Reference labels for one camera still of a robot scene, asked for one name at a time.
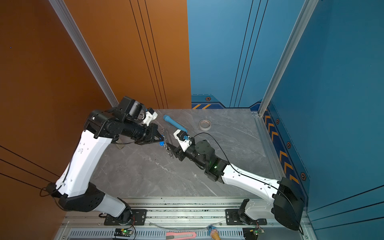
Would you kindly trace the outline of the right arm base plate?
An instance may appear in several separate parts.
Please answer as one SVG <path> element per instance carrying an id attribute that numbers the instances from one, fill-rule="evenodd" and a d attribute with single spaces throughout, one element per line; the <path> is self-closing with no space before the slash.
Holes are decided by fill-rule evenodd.
<path id="1" fill-rule="evenodd" d="M 266 226 L 267 219 L 251 219 L 245 213 L 241 213 L 239 209 L 226 209 L 226 223 L 228 226 L 248 225 L 248 226 Z"/>

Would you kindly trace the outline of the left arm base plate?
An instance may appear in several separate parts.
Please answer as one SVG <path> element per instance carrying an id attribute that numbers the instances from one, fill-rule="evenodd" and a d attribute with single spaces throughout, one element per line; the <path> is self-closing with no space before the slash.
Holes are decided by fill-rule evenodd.
<path id="1" fill-rule="evenodd" d="M 104 221 L 104 226 L 144 226 L 148 211 L 146 209 L 131 210 L 130 217 L 125 220 L 118 220 L 110 215 L 107 215 Z"/>

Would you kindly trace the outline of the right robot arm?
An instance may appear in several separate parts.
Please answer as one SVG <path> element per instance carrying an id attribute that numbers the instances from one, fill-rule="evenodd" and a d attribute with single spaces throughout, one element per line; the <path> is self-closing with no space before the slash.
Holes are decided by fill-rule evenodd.
<path id="1" fill-rule="evenodd" d="M 285 177 L 281 180 L 268 179 L 244 171 L 219 158 L 206 140 L 178 147 L 168 144 L 168 147 L 180 161 L 187 158 L 194 162 L 210 180 L 246 190 L 266 202 L 265 205 L 258 205 L 244 200 L 238 213 L 243 223 L 253 225 L 257 219 L 273 217 L 290 230 L 301 229 L 305 199 L 295 182 Z"/>

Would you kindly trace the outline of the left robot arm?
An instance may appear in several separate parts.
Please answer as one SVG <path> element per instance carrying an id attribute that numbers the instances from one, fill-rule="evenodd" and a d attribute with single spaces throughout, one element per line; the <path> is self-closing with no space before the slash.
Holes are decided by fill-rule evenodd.
<path id="1" fill-rule="evenodd" d="M 106 148 L 117 143 L 120 136 L 137 145 L 162 142 L 164 137 L 153 122 L 157 116 L 152 108 L 128 97 L 123 97 L 117 107 L 92 111 L 67 168 L 45 188 L 59 208 L 66 212 L 97 211 L 120 225 L 128 224 L 133 217 L 131 207 L 98 189 L 90 179 Z"/>

